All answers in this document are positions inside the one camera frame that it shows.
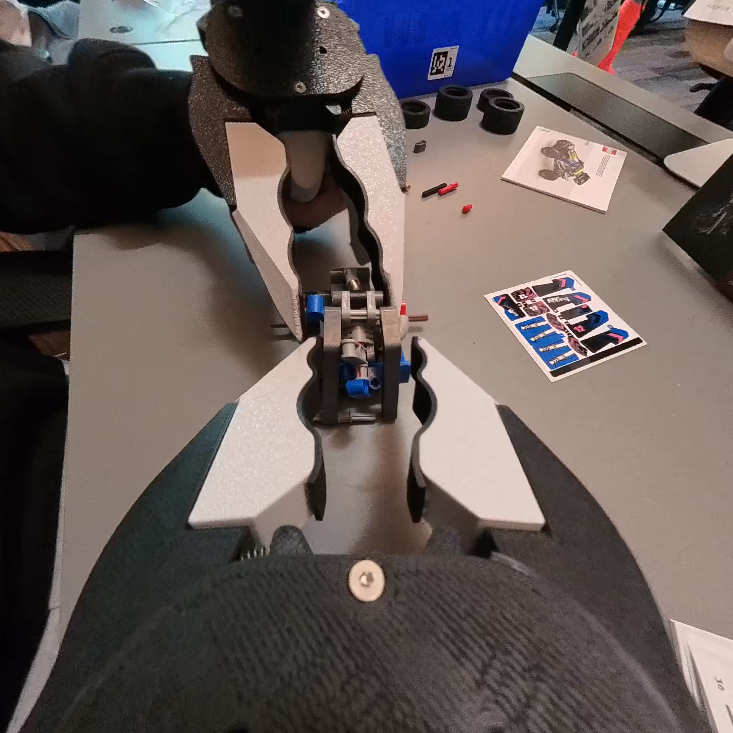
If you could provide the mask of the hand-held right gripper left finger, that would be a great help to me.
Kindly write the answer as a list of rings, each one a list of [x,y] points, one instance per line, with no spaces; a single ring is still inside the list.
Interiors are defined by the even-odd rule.
[[[312,425],[320,340],[307,339],[242,394],[191,510],[192,528],[302,528],[325,515],[323,447]]]

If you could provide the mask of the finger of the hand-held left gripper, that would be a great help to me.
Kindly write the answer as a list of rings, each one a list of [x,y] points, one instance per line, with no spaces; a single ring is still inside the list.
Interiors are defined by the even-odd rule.
[[[405,194],[376,116],[355,116],[333,138],[332,174],[353,209],[357,241],[371,282],[387,304],[400,304],[405,264]]]
[[[232,219],[285,325],[304,340],[300,281],[292,265],[294,231],[281,205],[289,172],[284,145],[256,123],[224,126],[234,185]]]

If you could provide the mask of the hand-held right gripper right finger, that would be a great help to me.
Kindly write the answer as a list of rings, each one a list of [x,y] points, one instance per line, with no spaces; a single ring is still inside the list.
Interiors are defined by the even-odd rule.
[[[419,422],[408,467],[413,523],[456,530],[541,530],[545,516],[488,393],[423,337],[410,345]]]

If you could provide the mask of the grey blue lego chassis assembly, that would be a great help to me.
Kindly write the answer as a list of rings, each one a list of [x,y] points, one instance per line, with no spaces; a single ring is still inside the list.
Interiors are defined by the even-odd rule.
[[[315,425],[371,425],[381,419],[383,386],[380,309],[391,307],[371,282],[366,267],[333,269],[329,288],[307,291],[302,314],[307,336],[316,337],[309,356],[315,382],[306,390],[304,409]],[[399,308],[401,342],[427,313]],[[410,380],[410,361],[402,349],[399,388]]]

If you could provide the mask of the person's left forearm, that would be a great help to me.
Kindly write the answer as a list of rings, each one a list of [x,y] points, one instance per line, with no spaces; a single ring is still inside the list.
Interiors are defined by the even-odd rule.
[[[1,230],[138,221],[221,196],[194,139],[192,75],[132,46],[80,40],[61,65],[2,41]]]

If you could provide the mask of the closed lego instruction booklet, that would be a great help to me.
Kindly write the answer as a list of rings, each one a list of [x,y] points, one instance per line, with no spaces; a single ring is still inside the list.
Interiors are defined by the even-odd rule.
[[[607,213],[627,156],[613,144],[536,126],[501,180]]]

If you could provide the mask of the open lego instruction booklet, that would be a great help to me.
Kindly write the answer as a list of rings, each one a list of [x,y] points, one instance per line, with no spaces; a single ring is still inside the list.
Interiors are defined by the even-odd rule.
[[[673,647],[688,688],[713,731],[732,731],[732,640],[676,620]]]

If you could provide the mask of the lego set box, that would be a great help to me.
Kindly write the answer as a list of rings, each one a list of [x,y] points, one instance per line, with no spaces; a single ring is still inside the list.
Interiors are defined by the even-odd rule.
[[[663,231],[732,300],[732,158],[694,193]]]

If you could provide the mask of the blue pink sticker sheet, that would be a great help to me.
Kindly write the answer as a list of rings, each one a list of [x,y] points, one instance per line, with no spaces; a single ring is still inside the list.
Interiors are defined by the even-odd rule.
[[[646,346],[572,270],[503,287],[484,299],[552,383]]]

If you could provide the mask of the blue storage bin white tag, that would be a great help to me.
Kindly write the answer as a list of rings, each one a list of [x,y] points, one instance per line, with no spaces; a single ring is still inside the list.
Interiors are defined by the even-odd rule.
[[[399,99],[508,79],[541,1],[338,1]]]

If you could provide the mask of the black mesh office chair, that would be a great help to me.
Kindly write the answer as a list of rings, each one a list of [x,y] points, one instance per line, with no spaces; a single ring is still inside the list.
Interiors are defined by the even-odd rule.
[[[70,329],[73,253],[1,253],[2,340]]]

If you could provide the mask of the black white printed sign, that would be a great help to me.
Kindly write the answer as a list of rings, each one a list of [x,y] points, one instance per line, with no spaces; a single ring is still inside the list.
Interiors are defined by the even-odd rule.
[[[598,66],[610,53],[622,1],[585,1],[575,29],[575,55]]]

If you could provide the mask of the orange red object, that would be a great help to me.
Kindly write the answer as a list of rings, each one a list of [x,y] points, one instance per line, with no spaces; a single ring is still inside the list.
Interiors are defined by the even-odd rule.
[[[613,64],[617,60],[618,53],[622,50],[631,32],[641,19],[646,9],[646,1],[623,1],[620,2],[616,15],[616,25],[609,52],[600,60],[596,66],[603,71],[615,74]]]

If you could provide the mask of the grey oval stand foot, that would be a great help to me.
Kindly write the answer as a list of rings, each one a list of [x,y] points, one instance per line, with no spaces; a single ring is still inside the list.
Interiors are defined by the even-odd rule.
[[[695,188],[702,187],[732,156],[732,139],[704,144],[664,158],[664,167]]]

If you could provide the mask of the tan cardboard box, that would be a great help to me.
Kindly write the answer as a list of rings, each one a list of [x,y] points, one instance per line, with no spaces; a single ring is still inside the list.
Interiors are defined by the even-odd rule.
[[[703,66],[731,74],[732,1],[694,1],[683,14],[685,47]]]

